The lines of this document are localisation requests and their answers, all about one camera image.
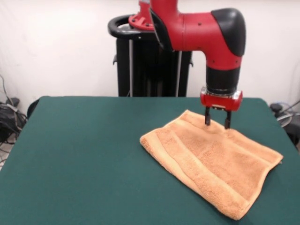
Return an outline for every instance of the towel fold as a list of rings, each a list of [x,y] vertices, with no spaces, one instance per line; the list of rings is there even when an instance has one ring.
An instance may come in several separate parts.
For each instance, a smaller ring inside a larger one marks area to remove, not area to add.
[[[143,135],[141,145],[171,174],[226,216],[239,220],[261,192],[268,172],[283,158],[234,129],[186,110]]]

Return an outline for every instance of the floor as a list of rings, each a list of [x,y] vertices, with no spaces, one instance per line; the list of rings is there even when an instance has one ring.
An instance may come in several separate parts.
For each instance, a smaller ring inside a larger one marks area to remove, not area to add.
[[[15,142],[15,138],[14,137],[10,137],[9,142]],[[12,149],[13,145],[11,144],[0,144],[0,170],[2,169],[4,163],[5,163],[5,159],[8,158],[9,153]]]

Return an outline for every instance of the white backdrop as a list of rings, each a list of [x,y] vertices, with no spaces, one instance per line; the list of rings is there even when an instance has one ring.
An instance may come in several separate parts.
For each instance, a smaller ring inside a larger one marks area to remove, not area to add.
[[[183,12],[235,7],[246,20],[239,89],[268,103],[300,98],[300,1],[179,0]],[[43,95],[116,96],[115,38],[108,21],[138,11],[138,0],[0,0],[0,72],[20,108]],[[193,56],[188,96],[205,84]]]

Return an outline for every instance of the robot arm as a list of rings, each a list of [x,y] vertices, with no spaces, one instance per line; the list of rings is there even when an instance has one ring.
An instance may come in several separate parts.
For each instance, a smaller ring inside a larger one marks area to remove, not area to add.
[[[183,14],[178,0],[150,0],[150,14],[158,41],[170,51],[202,51],[206,56],[206,84],[201,102],[209,108],[238,110],[242,92],[237,91],[240,65],[245,51],[246,28],[242,14],[233,8],[209,13]]]

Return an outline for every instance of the green table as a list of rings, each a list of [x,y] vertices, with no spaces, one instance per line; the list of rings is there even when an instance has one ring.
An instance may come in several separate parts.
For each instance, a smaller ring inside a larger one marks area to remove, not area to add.
[[[300,224],[300,158],[260,99],[232,127],[284,155],[233,221],[180,183],[140,145],[199,98],[43,97],[0,171],[2,225]],[[212,110],[223,124],[225,113]]]

